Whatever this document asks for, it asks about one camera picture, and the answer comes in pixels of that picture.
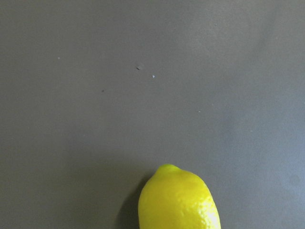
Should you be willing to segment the yellow lemon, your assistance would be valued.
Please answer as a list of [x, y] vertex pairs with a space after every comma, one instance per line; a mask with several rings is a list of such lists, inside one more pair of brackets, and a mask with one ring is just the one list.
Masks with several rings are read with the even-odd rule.
[[219, 229], [220, 217], [205, 182], [171, 164], [160, 166], [138, 201], [142, 229]]

